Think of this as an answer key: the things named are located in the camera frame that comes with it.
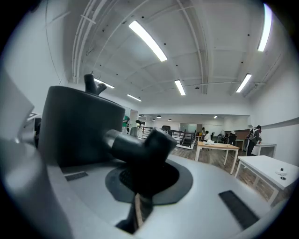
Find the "person in black clothes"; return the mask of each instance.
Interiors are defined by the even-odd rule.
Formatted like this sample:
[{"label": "person in black clothes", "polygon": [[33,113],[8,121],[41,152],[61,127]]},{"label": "person in black clothes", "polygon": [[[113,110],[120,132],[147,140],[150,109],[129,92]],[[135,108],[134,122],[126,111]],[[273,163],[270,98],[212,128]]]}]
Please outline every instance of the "person in black clothes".
[{"label": "person in black clothes", "polygon": [[252,150],[254,148],[254,146],[256,145],[256,143],[258,141],[261,141],[262,139],[260,138],[260,132],[261,132],[262,127],[260,125],[258,125],[252,132],[250,132],[250,136],[249,136],[249,144],[248,144],[248,148],[247,148],[247,156],[253,156]]}]

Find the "person in white shirt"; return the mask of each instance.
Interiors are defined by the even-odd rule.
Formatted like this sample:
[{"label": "person in white shirt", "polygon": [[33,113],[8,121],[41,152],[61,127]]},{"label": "person in white shirt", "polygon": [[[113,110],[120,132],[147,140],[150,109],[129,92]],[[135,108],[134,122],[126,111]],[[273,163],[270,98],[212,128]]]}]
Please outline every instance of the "person in white shirt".
[{"label": "person in white shirt", "polygon": [[205,135],[205,138],[204,138],[204,141],[208,141],[211,139],[211,135],[209,134],[209,131],[206,131],[206,135]]}]

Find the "white shirt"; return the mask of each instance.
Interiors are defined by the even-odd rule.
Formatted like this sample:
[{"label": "white shirt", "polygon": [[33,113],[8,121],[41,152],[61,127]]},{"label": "white shirt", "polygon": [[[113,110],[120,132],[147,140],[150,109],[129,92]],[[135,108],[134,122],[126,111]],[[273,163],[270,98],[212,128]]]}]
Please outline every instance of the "white shirt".
[{"label": "white shirt", "polygon": [[204,140],[210,140],[210,139],[211,139],[211,135],[210,135],[210,133],[207,133],[207,134],[205,135]]}]

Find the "white tabletop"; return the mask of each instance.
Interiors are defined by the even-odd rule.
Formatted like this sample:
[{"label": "white tabletop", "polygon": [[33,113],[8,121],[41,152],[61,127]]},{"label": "white tabletop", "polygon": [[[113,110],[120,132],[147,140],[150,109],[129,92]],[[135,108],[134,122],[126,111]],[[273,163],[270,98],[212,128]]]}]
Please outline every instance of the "white tabletop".
[{"label": "white tabletop", "polygon": [[[249,167],[252,167],[281,189],[285,189],[299,177],[299,167],[265,155],[251,157],[239,156],[238,159],[247,164]],[[284,176],[286,180],[280,179],[281,175],[275,173],[275,171],[281,168],[287,172]]]},{"label": "white tabletop", "polygon": [[256,147],[274,147],[276,144],[270,144],[270,143],[263,143],[261,142],[260,144],[256,144]]}]

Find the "black cylinder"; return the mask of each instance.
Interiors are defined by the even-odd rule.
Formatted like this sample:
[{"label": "black cylinder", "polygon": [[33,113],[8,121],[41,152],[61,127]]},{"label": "black cylinder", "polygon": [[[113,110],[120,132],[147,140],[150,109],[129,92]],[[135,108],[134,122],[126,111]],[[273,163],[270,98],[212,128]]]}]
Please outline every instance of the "black cylinder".
[{"label": "black cylinder", "polygon": [[108,160],[102,135],[110,129],[121,131],[124,114],[123,107],[94,94],[50,87],[39,137],[41,156],[60,167]]}]

